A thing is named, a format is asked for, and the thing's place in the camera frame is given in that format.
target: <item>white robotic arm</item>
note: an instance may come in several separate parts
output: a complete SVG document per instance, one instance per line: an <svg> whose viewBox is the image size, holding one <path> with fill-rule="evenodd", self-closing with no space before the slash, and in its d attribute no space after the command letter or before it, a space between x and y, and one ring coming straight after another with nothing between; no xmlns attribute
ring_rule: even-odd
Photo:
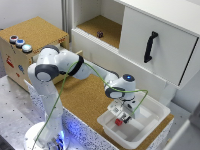
<svg viewBox="0 0 200 150"><path fill-rule="evenodd" d="M84 60L79 55L68 50L59 52L57 47L47 45L41 50L37 63L32 64L28 69L32 85L35 87L38 94L42 96L46 119L49 117L59 96L52 80L59 74L66 73L80 80L87 78L90 74L98 76L90 66L100 74L106 83L109 84L109 86L104 84L107 97L112 99L120 98L120 100L123 101L123 104L125 103L124 106L129 109L130 112L136 108L139 102L134 100L134 93L120 92L135 90L134 77L131 75L123 75L123 77L119 78L116 73L105 70L96 64ZM48 143L51 143L52 139L57 139L58 136L62 135L62 114L62 103L59 99L48 124L45 126L36 143L39 147L49 149L50 146L48 146Z"/></svg>

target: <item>black ring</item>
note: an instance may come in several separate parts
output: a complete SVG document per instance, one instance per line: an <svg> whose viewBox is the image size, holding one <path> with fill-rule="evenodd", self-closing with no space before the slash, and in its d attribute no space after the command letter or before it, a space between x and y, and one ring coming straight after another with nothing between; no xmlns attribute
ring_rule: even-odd
<svg viewBox="0 0 200 150"><path fill-rule="evenodd" d="M82 64L84 63L83 57L80 55L78 55L78 56L79 56L78 63L76 64L74 69L70 73L68 73L69 76L75 75L78 72L78 70L81 68Z"/></svg>

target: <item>black handle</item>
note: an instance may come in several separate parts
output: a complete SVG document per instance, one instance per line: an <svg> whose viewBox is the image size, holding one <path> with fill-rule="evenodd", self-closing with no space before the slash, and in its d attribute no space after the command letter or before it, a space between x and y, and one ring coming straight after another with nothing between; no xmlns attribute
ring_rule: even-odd
<svg viewBox="0 0 200 150"><path fill-rule="evenodd" d="M153 31L151 36L149 37L149 40L147 42L146 52L145 52L145 55L144 55L144 63L147 63L152 59L152 57L150 56L151 48L152 48L152 45L153 45L153 39L155 39L157 36L158 36L158 33Z"/></svg>

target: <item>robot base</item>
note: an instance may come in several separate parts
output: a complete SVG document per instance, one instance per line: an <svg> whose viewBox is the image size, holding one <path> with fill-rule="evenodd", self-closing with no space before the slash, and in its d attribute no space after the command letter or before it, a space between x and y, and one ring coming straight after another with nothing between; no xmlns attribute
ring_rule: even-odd
<svg viewBox="0 0 200 150"><path fill-rule="evenodd" d="M40 131L40 129L43 127L44 122L40 122L38 124L35 124L34 126L32 126L25 134L25 138L24 138L24 149L25 150L32 150L33 148L33 144L34 144L34 137L37 135L37 133ZM68 136L66 136L65 133L65 139L64 139L64 144L66 147L65 150L67 150L68 146L70 143L70 139ZM49 150L49 148L41 148L39 147L37 144L35 144L34 150Z"/></svg>

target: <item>wooden box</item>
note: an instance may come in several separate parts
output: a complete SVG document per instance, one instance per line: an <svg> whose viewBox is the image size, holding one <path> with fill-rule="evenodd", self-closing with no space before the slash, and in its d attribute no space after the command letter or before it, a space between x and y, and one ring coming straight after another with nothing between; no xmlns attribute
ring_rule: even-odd
<svg viewBox="0 0 200 150"><path fill-rule="evenodd" d="M31 53L23 53L22 49L10 44L9 38L17 35L32 46ZM37 55L45 45L56 45L59 49L69 49L69 36L66 32L53 26L40 17L36 17L0 31L0 51L7 75L28 91L24 79L29 81L27 69L37 60ZM54 83L63 79L60 75Z"/></svg>

